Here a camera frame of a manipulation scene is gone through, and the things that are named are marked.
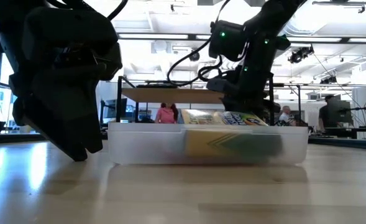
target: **ceiling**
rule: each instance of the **ceiling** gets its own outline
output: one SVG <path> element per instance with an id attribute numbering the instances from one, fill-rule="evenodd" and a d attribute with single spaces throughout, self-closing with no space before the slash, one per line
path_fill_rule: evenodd
<path id="1" fill-rule="evenodd" d="M 93 8 L 108 15 L 120 1 L 86 0 Z M 222 2 L 206 0 L 181 1 L 138 1 L 130 0 L 125 9 L 112 21 L 118 33 L 169 33 L 169 34 L 209 34 L 210 23 L 215 20 Z M 259 12 L 261 0 L 233 0 L 221 12 L 220 19 L 242 24 Z M 328 37 L 366 37 L 366 6 L 360 7 L 318 6 L 306 2 L 287 23 L 282 33 L 287 35 L 310 35 Z M 124 69 L 120 75 L 129 79 L 165 79 L 170 66 L 191 49 L 198 48 L 201 41 L 181 40 L 120 40 Z M 278 52 L 272 72 L 274 82 L 319 83 L 327 75 L 326 70 L 336 74 L 339 83 L 352 83 L 353 71 L 366 63 L 366 45 L 355 44 L 313 44 L 315 56 L 301 63 L 287 61 L 291 47 L 286 52 Z M 208 48 L 200 51 L 200 60 L 185 60 L 172 73 L 172 79 L 189 80 L 196 76 L 199 68 L 216 63 L 208 56 Z M 223 68 L 233 68 L 237 63 L 225 61 Z M 356 82 L 366 79 L 357 78 Z"/>

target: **computer monitor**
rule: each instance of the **computer monitor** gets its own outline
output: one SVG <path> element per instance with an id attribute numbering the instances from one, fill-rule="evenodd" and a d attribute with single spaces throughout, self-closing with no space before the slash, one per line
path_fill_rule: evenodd
<path id="1" fill-rule="evenodd" d="M 351 105 L 348 101 L 330 99 L 327 104 L 329 120 L 336 123 L 353 124 Z"/>
<path id="2" fill-rule="evenodd" d="M 110 106 L 111 108 L 107 106 L 104 107 L 104 118 L 116 118 L 116 100 L 107 100 L 106 105 Z M 122 114 L 121 114 L 122 118 L 126 117 L 126 106 L 127 106 L 127 98 L 123 98 Z"/>

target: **plastic container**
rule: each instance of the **plastic container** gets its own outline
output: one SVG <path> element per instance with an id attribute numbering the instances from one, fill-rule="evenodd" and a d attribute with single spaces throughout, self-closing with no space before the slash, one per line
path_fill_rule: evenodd
<path id="1" fill-rule="evenodd" d="M 238 136 L 230 141 L 234 147 L 220 149 L 224 137 L 204 140 L 226 133 Z M 110 158 L 118 164 L 298 164 L 306 158 L 308 129 L 109 123 L 108 144 Z M 204 148 L 214 152 L 206 154 Z"/>

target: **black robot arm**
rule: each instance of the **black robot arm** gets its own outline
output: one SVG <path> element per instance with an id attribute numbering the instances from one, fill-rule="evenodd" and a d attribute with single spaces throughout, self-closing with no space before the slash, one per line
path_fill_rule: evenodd
<path id="1" fill-rule="evenodd" d="M 216 77 L 208 81 L 207 88 L 224 93 L 222 102 L 228 111 L 254 112 L 263 117 L 264 109 L 279 111 L 278 104 L 264 100 L 267 80 L 273 76 L 272 63 L 277 49 L 290 46 L 283 35 L 283 26 L 304 3 L 298 0 L 269 0 L 261 11 L 243 25 L 226 21 L 211 24 L 209 55 L 223 55 L 229 60 L 240 61 L 229 79 Z"/>
<path id="2" fill-rule="evenodd" d="M 122 68 L 110 19 L 127 0 L 110 19 L 82 0 L 48 2 L 0 0 L 0 46 L 15 72 L 13 117 L 83 161 L 86 149 L 103 148 L 95 88 Z"/>

